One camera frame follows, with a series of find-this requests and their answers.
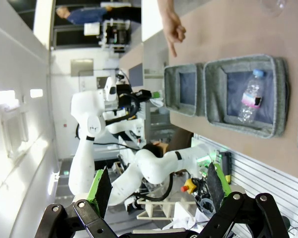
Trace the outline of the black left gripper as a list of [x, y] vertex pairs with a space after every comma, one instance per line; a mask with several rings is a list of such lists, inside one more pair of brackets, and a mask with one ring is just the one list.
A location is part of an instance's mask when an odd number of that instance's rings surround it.
[[133, 92], [129, 84], [117, 85], [117, 95], [119, 103], [130, 103], [132, 99], [135, 99], [137, 102], [141, 103], [148, 101], [151, 97], [162, 97], [162, 93], [159, 91], [151, 92], [149, 90], [142, 89], [138, 92]]

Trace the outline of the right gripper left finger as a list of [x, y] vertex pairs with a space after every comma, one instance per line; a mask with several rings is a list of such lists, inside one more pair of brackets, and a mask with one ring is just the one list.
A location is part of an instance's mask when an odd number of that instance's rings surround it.
[[86, 195], [68, 207], [56, 203], [46, 207], [35, 237], [73, 238], [77, 231], [86, 231], [91, 238], [115, 238], [104, 221], [111, 190], [108, 169], [98, 170]]

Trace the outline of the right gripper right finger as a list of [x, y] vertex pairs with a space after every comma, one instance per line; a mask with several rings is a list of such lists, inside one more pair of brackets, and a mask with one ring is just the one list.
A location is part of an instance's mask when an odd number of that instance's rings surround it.
[[253, 238], [288, 238], [280, 210], [269, 193], [255, 198], [232, 191], [218, 164], [208, 167], [207, 186], [216, 213], [200, 232], [201, 238], [224, 238], [236, 224], [245, 224]]

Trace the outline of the person's right hand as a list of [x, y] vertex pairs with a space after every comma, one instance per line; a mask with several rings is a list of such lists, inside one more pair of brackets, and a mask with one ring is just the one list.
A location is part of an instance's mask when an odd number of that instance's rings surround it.
[[175, 44], [184, 41], [186, 29], [174, 11], [161, 12], [161, 19], [169, 51], [174, 57], [177, 57]]

